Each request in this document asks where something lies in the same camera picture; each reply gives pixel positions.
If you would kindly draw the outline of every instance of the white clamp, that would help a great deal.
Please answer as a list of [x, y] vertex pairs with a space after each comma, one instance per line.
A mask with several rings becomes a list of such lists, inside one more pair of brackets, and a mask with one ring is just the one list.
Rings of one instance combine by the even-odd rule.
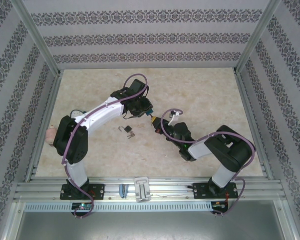
[[172, 124], [172, 122], [176, 122], [178, 119], [179, 119], [179, 115], [180, 115], [180, 112], [175, 112], [174, 115], [172, 115], [172, 119], [170, 120], [170, 122], [168, 123], [168, 126], [170, 126]]
[[135, 198], [137, 202], [150, 201], [150, 186], [147, 177], [136, 177], [134, 179]]

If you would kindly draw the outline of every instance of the beige floor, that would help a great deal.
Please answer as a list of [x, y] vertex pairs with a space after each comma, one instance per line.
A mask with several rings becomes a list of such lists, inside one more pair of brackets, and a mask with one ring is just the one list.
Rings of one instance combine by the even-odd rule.
[[[50, 123], [57, 126], [73, 109], [89, 111], [96, 107], [137, 72], [148, 77], [154, 116], [180, 108], [184, 114], [179, 121], [188, 125], [194, 139], [226, 124], [252, 140], [231, 68], [65, 70]], [[127, 125], [135, 132], [131, 139], [118, 130]], [[184, 161], [172, 143], [154, 133], [149, 116], [130, 120], [118, 117], [106, 123], [90, 136], [84, 161], [90, 177], [209, 177], [220, 164], [213, 155]], [[60, 162], [55, 148], [44, 143], [36, 176], [64, 177]], [[241, 175], [262, 175], [257, 157]]]

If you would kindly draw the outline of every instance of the aluminum frame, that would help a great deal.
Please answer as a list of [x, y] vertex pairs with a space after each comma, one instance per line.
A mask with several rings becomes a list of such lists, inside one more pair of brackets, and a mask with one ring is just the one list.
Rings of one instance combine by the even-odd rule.
[[[241, 95], [244, 110], [250, 125], [253, 140], [256, 145], [256, 149], [261, 161], [261, 168], [264, 173], [264, 177], [244, 177], [246, 180], [246, 189], [242, 195], [242, 201], [268, 201], [272, 200], [277, 211], [279, 222], [284, 233], [285, 239], [287, 240], [299, 240], [300, 235], [296, 228], [289, 204], [286, 199], [286, 195], [280, 180], [274, 180], [268, 160], [266, 158], [261, 138], [259, 136], [252, 110], [249, 105], [246, 93], [242, 85], [242, 79], [240, 78], [239, 70], [244, 66], [248, 59], [254, 45], [260, 38], [263, 30], [266, 27], [270, 17], [275, 11], [278, 3], [281, 0], [269, 0], [268, 6], [266, 7], [264, 14], [262, 15], [257, 27], [255, 28], [247, 46], [245, 47], [234, 75], [237, 81], [238, 89]], [[58, 66], [56, 65], [52, 54], [47, 48], [42, 36], [40, 35], [37, 27], [35, 26], [30, 14], [26, 10], [22, 0], [12, 0], [13, 6], [18, 11], [20, 17], [28, 28], [35, 43], [39, 46], [40, 51], [43, 53], [45, 60], [55, 73], [59, 72]], [[27, 204], [37, 203], [42, 205], [53, 206], [58, 203], [72, 203], [75, 201], [64, 201], [59, 199], [61, 185], [65, 183], [64, 177], [35, 177], [37, 164], [40, 158], [42, 147], [44, 144], [44, 132], [47, 129], [50, 118], [53, 112], [55, 100], [57, 97], [58, 89], [62, 79], [63, 70], [59, 72], [59, 76], [56, 79], [52, 94], [48, 100], [47, 111], [43, 118], [43, 124], [39, 132], [39, 138], [36, 143], [32, 159], [30, 162], [29, 170], [26, 175], [25, 182], [20, 182], [17, 185], [16, 192], [13, 197], [13, 202], [9, 211], [7, 222], [3, 230], [2, 240], [13, 240], [17, 237], [17, 232], [22, 220], [22, 215], [26, 209]], [[162, 178], [149, 178], [151, 201], [150, 203], [177, 203], [177, 204], [189, 204], [189, 203], [201, 203], [202, 201], [209, 201], [209, 199], [194, 199], [192, 190], [188, 189], [187, 186], [195, 182], [207, 182], [209, 178], [205, 177], [162, 177]], [[95, 201], [96, 204], [106, 203], [110, 206], [117, 205], [128, 205], [135, 202], [135, 191], [134, 191], [134, 178], [90, 178], [91, 183], [102, 183], [105, 184], [104, 189], [104, 200]], [[127, 199], [122, 199], [118, 193], [118, 186], [120, 184], [129, 184], [129, 193]], [[237, 182], [237, 188], [240, 191], [242, 189], [242, 183]]]

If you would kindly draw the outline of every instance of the perforated metal strip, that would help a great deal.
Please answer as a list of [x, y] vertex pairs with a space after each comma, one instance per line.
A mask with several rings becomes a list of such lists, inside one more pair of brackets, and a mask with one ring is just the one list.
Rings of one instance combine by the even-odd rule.
[[[25, 212], [69, 212], [72, 203], [69, 202], [28, 202], [25, 206]], [[94, 212], [193, 212], [193, 211], [212, 211], [212, 205], [209, 201], [194, 202], [98, 202], [94, 205]]]

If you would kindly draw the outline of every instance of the black mounting plate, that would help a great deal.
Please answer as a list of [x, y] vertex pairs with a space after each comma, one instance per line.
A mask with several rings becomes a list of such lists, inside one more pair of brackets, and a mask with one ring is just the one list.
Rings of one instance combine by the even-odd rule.
[[[61, 188], [60, 199], [61, 200], [90, 200], [88, 196], [84, 195], [83, 198], [75, 198], [66, 193], [66, 189], [68, 188], [68, 184], [63, 184]], [[94, 200], [103, 200], [104, 197], [104, 184], [89, 184], [88, 194], [90, 194]]]
[[236, 184], [233, 182], [230, 182], [227, 184], [227, 186], [224, 188], [222, 193], [219, 196], [214, 196], [210, 191], [209, 191], [209, 184], [206, 182], [195, 182], [193, 183], [193, 194], [194, 194], [194, 199], [225, 199], [226, 192], [229, 194], [230, 199], [236, 199], [238, 197], [238, 191], [236, 188]]

